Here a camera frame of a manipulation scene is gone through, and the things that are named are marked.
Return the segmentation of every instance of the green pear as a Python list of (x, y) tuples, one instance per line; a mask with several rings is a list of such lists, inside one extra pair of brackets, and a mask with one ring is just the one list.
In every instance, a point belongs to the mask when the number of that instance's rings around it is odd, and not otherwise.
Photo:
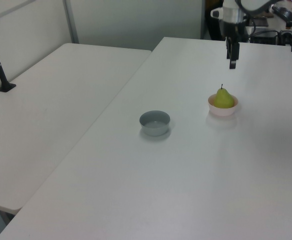
[(223, 84), (217, 91), (216, 97), (214, 99), (214, 106), (220, 109), (229, 109), (234, 107), (234, 99), (232, 95), (230, 95), (228, 91), (223, 88)]

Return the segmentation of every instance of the cable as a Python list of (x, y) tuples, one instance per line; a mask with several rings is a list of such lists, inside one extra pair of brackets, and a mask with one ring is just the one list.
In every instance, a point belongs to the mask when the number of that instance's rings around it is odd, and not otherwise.
[(253, 17), (251, 18), (251, 22), (252, 22), (252, 25), (254, 26), (254, 28), (253, 28), (251, 34), (248, 35), (248, 39), (249, 39), (249, 38), (255, 33), (255, 31), (256, 31), (256, 23), (255, 23), (255, 19), (254, 19)]
[(254, 36), (257, 36), (257, 35), (260, 35), (260, 34), (271, 33), (271, 32), (275, 32), (275, 33), (277, 33), (277, 34), (280, 33), (279, 31), (276, 31), (276, 30), (265, 30), (265, 31), (259, 31), (259, 32), (255, 33), (255, 34), (251, 34), (251, 36), (249, 37), (249, 39), (250, 39), (251, 37), (254, 37)]
[(281, 34), (281, 33), (292, 33), (292, 31), (289, 31), (289, 30), (282, 30), (282, 31), (280, 31), (279, 33)]

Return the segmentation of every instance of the bowl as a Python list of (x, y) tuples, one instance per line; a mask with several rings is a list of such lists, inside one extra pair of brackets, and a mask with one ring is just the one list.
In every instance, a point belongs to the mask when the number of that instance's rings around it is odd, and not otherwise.
[(211, 95), (208, 98), (209, 111), (212, 114), (221, 116), (221, 117), (232, 115), (238, 106), (238, 99), (233, 95), (231, 96), (234, 99), (234, 106), (230, 108), (219, 108), (219, 107), (214, 106), (214, 100), (215, 100), (216, 94)]
[(140, 116), (139, 122), (142, 131), (149, 136), (160, 136), (169, 129), (170, 116), (164, 111), (148, 111)]

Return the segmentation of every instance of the table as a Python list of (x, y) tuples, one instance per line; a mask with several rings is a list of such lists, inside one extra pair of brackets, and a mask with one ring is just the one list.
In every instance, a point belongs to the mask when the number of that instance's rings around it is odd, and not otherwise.
[(149, 54), (68, 43), (0, 92), (0, 210), (25, 205)]
[[(225, 53), (165, 37), (0, 240), (292, 239), (291, 50), (241, 43), (235, 70)], [(240, 104), (225, 118), (221, 83)], [(149, 110), (167, 134), (143, 135)]]

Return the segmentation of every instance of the white wall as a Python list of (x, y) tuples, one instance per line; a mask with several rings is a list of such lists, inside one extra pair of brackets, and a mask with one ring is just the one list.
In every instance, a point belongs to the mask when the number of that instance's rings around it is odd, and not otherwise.
[(153, 50), (163, 37), (201, 37), (202, 0), (67, 0), (78, 42)]
[(63, 0), (36, 0), (0, 18), (0, 61), (8, 81), (70, 42)]

